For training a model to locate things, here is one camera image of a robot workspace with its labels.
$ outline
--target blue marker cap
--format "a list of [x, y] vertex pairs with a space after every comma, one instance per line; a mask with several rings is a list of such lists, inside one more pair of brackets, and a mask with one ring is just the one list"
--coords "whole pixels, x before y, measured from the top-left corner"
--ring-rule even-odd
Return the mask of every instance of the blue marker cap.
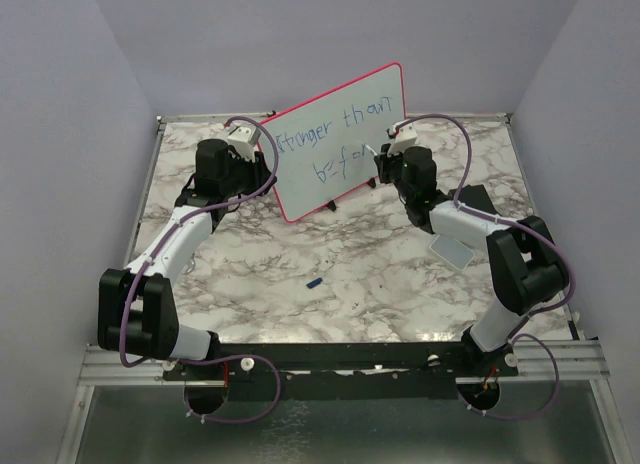
[[313, 281], [311, 281], [310, 283], [307, 284], [307, 287], [309, 289], [313, 289], [314, 287], [316, 287], [318, 284], [320, 284], [322, 282], [322, 278], [319, 277], [318, 279], [314, 279]]

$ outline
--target white wall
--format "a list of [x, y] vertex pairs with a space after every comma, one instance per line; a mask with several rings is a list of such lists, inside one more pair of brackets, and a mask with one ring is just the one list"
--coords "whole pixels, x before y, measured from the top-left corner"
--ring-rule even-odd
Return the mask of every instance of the white wall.
[[399, 61], [410, 110], [514, 111], [576, 0], [96, 0], [159, 114], [282, 110]]
[[53, 462], [155, 122], [94, 0], [0, 0], [0, 462]]
[[576, 268], [640, 462], [640, 0], [579, 0], [514, 131], [540, 214]]

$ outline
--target marble table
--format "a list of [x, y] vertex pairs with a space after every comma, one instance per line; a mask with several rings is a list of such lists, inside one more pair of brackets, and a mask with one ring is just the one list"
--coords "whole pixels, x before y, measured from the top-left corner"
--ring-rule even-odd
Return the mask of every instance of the marble table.
[[[196, 144], [216, 137], [213, 122], [166, 126], [135, 253], [162, 229], [194, 170]], [[482, 183], [505, 216], [531, 214], [508, 129], [496, 120], [464, 121], [474, 155], [469, 184]], [[451, 124], [418, 124], [433, 150], [438, 185], [455, 188], [466, 159]], [[463, 273], [431, 254], [433, 236], [412, 227], [393, 186], [360, 188], [287, 224], [273, 193], [227, 215], [200, 246], [196, 269], [174, 286], [180, 322], [213, 330], [224, 342], [391, 342], [458, 340], [492, 301], [487, 257]], [[306, 284], [322, 277], [314, 289]], [[525, 327], [543, 339], [570, 339], [564, 312]]]

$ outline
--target purple cable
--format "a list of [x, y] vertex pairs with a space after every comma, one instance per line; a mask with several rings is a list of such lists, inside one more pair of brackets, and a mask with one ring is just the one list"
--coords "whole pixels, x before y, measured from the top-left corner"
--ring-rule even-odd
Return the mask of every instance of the purple cable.
[[240, 419], [226, 419], [224, 417], [215, 417], [215, 416], [206, 415], [206, 414], [204, 414], [204, 415], [203, 414], [198, 414], [193, 409], [191, 409], [191, 405], [189, 404], [189, 400], [187, 399], [187, 393], [186, 393], [186, 389], [185, 389], [184, 405], [186, 406], [186, 408], [187, 408], [187, 410], [189, 411], [190, 414], [193, 414], [194, 416], [197, 416], [197, 417], [200, 417], [200, 418], [204, 418], [204, 420], [206, 420], [206, 421], [218, 422], [218, 423], [221, 423], [221, 424], [248, 424], [250, 422], [257, 421], [258, 419], [262, 419], [264, 416], [266, 416], [271, 411], [273, 411], [273, 409], [276, 407], [276, 404], [278, 403], [278, 400], [280, 399], [281, 382], [280, 382], [280, 374], [278, 374], [278, 370], [276, 369], [276, 366], [274, 366], [273, 363], [269, 359], [266, 359], [266, 358], [264, 358], [262, 356], [256, 356], [256, 355], [253, 355], [253, 354], [239, 354], [239, 355], [236, 355], [236, 356], [222, 357], [220, 359], [212, 359], [210, 361], [194, 361], [194, 360], [191, 360], [191, 359], [182, 359], [181, 362], [184, 362], [186, 364], [191, 364], [191, 365], [194, 365], [194, 366], [213, 366], [213, 365], [222, 364], [224, 362], [236, 361], [238, 359], [244, 359], [244, 358], [249, 358], [249, 359], [255, 359], [255, 360], [258, 360], [258, 361], [262, 361], [267, 366], [269, 366], [269, 368], [273, 372], [273, 375], [276, 378], [276, 394], [273, 397], [273, 401], [271, 401], [271, 404], [269, 404], [269, 407], [267, 407], [260, 414], [256, 414], [255, 416], [251, 416], [251, 417], [243, 417], [243, 418], [240, 418]]
[[547, 352], [547, 354], [549, 354], [549, 359], [551, 359], [551, 364], [553, 364], [555, 382], [553, 384], [553, 394], [551, 394], [551, 397], [549, 398], [547, 403], [537, 411], [530, 412], [529, 414], [514, 414], [512, 416], [505, 416], [502, 414], [496, 414], [495, 412], [491, 412], [491, 411], [481, 411], [480, 409], [477, 409], [473, 407], [471, 404], [469, 404], [467, 400], [462, 396], [462, 394], [458, 394], [458, 397], [462, 400], [462, 402], [464, 402], [467, 405], [468, 410], [470, 410], [471, 412], [475, 412], [476, 414], [479, 414], [481, 416], [491, 417], [492, 419], [498, 419], [500, 421], [523, 421], [526, 419], [534, 419], [536, 417], [541, 416], [542, 414], [544, 414], [549, 410], [549, 408], [553, 405], [554, 402], [556, 402], [556, 399], [558, 399], [558, 393], [560, 392], [560, 370], [558, 369], [558, 362], [556, 361], [556, 358], [553, 357], [553, 353], [551, 352], [551, 349], [549, 349], [549, 347], [544, 342], [542, 342], [537, 337], [532, 336], [531, 334], [524, 334], [524, 333], [518, 334], [516, 337], [513, 338], [513, 341], [511, 341], [511, 345], [515, 346], [516, 342], [518, 342], [523, 337], [528, 337], [529, 339], [533, 339], [538, 344], [540, 344], [540, 346]]
[[[462, 134], [464, 135], [464, 139], [467, 142], [467, 164], [464, 167], [464, 173], [462, 174], [462, 179], [460, 179], [460, 184], [458, 184], [458, 188], [456, 189], [456, 192], [453, 195], [453, 204], [459, 210], [461, 210], [462, 212], [466, 212], [467, 214], [470, 214], [472, 216], [479, 217], [480, 219], [484, 219], [485, 221], [496, 222], [498, 224], [502, 224], [502, 225], [505, 225], [505, 226], [515, 227], [515, 228], [521, 230], [522, 232], [525, 232], [525, 233], [529, 234], [530, 236], [535, 237], [540, 242], [542, 242], [544, 245], [546, 245], [549, 249], [551, 249], [553, 252], [555, 252], [558, 255], [558, 257], [560, 258], [560, 260], [562, 260], [562, 262], [564, 263], [565, 267], [567, 268], [567, 272], [569, 274], [569, 290], [567, 291], [567, 294], [559, 302], [557, 302], [556, 304], [552, 304], [552, 305], [547, 306], [547, 307], [541, 307], [541, 308], [536, 309], [534, 311], [530, 311], [529, 314], [528, 314], [528, 318], [533, 317], [536, 314], [540, 314], [542, 312], [547, 312], [547, 311], [553, 311], [555, 309], [559, 309], [560, 307], [564, 306], [573, 297], [573, 294], [575, 293], [575, 290], [576, 290], [575, 274], [573, 272], [573, 268], [569, 265], [569, 260], [567, 259], [566, 255], [562, 251], [560, 251], [560, 249], [558, 249], [558, 247], [553, 242], [551, 242], [549, 239], [547, 239], [543, 235], [537, 233], [536, 231], [534, 231], [532, 229], [529, 229], [526, 226], [523, 226], [519, 222], [513, 222], [513, 221], [509, 221], [507, 219], [502, 219], [502, 218], [500, 218], [498, 216], [494, 216], [492, 214], [487, 214], [487, 213], [479, 211], [477, 209], [473, 209], [471, 207], [468, 207], [464, 203], [458, 202], [458, 198], [460, 197], [460, 192], [462, 191], [462, 188], [464, 187], [464, 183], [467, 180], [467, 177], [469, 176], [469, 169], [471, 168], [471, 138], [469, 137], [469, 133], [464, 128], [464, 126], [460, 123], [460, 121], [458, 121], [457, 119], [455, 119], [455, 118], [453, 118], [451, 116], [447, 116], [446, 114], [423, 114], [421, 116], [412, 117], [410, 119], [407, 119], [402, 124], [399, 124], [396, 127], [396, 134], [404, 126], [407, 126], [407, 125], [409, 125], [409, 124], [411, 124], [413, 122], [416, 122], [416, 121], [419, 121], [419, 120], [422, 120], [422, 119], [444, 119], [446, 121], [452, 122], [453, 124], [455, 124], [458, 127], [458, 129], [460, 129], [460, 131], [462, 131]], [[522, 323], [512, 332], [512, 335], [515, 334], [516, 332], [518, 332], [527, 323], [528, 318], [526, 318], [526, 319], [524, 319], [522, 321]]]
[[[273, 148], [273, 156], [274, 156], [273, 169], [271, 170], [271, 175], [269, 176], [267, 181], [257, 191], [247, 196], [241, 197], [239, 199], [234, 199], [233, 201], [221, 202], [219, 204], [213, 204], [211, 206], [203, 207], [201, 209], [196, 209], [195, 211], [190, 212], [185, 216], [183, 216], [180, 219], [179, 224], [174, 224], [173, 226], [171, 226], [169, 230], [164, 234], [164, 236], [162, 236], [162, 239], [160, 239], [160, 241], [158, 242], [158, 245], [151, 250], [151, 252], [149, 253], [149, 257], [151, 258], [150, 259], [151, 261], [153, 261], [153, 259], [156, 258], [160, 250], [167, 243], [167, 241], [173, 235], [173, 233], [176, 232], [176, 230], [179, 229], [180, 226], [182, 226], [182, 224], [187, 222], [192, 217], [197, 216], [198, 214], [202, 214], [203, 212], [209, 212], [215, 209], [222, 209], [225, 207], [233, 206], [235, 204], [243, 203], [245, 201], [248, 201], [249, 199], [253, 199], [254, 197], [257, 197], [260, 194], [262, 194], [266, 189], [268, 189], [271, 183], [273, 182], [273, 180], [275, 179], [276, 172], [278, 171], [278, 162], [280, 158], [278, 156], [278, 148], [276, 146], [275, 141], [273, 140], [273, 136], [271, 136], [269, 131], [267, 131], [262, 124], [260, 124], [258, 121], [255, 121], [249, 117], [243, 117], [243, 116], [231, 117], [229, 118], [229, 120], [227, 120], [224, 126], [228, 127], [233, 121], [245, 121], [250, 124], [253, 124], [265, 136], [267, 136], [267, 139], [269, 139], [269, 142], [271, 143], [271, 147]], [[136, 290], [138, 288], [138, 285], [140, 284], [140, 279], [142, 279], [142, 276], [144, 275], [148, 267], [149, 267], [149, 262], [145, 261], [140, 267], [140, 270], [138, 271], [136, 276], [133, 278], [133, 282], [131, 283], [131, 288], [129, 289], [129, 293], [127, 294], [127, 299], [124, 302], [124, 310], [122, 312], [122, 321], [120, 322], [120, 339], [118, 341], [118, 348], [120, 351], [120, 362], [124, 367], [135, 367], [138, 364], [146, 361], [146, 358], [142, 357], [136, 361], [129, 362], [127, 360], [125, 349], [126, 349], [126, 343], [127, 343], [127, 324], [129, 323], [129, 313], [131, 312], [131, 304], [135, 300]]]

